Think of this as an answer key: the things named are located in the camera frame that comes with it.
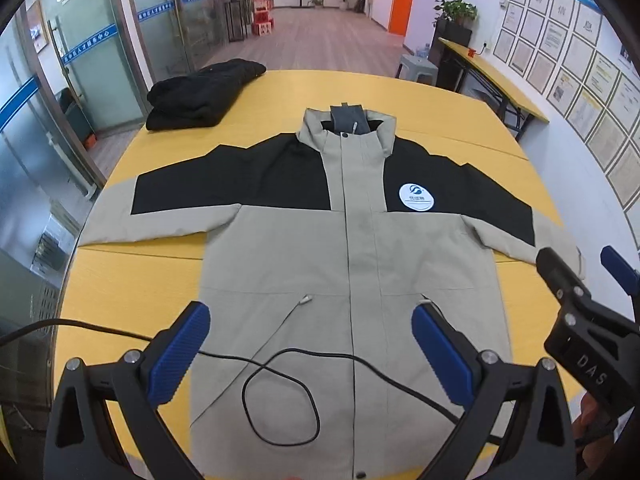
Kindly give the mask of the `person's right hand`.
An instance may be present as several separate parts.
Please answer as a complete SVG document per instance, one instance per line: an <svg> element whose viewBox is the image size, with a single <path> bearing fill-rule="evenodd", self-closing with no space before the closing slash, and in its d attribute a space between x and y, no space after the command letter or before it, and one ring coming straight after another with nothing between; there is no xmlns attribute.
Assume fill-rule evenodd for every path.
<svg viewBox="0 0 640 480"><path fill-rule="evenodd" d="M579 402L579 414L572 423L576 448L614 441L616 423L600 408L598 401L585 393Z"/></svg>

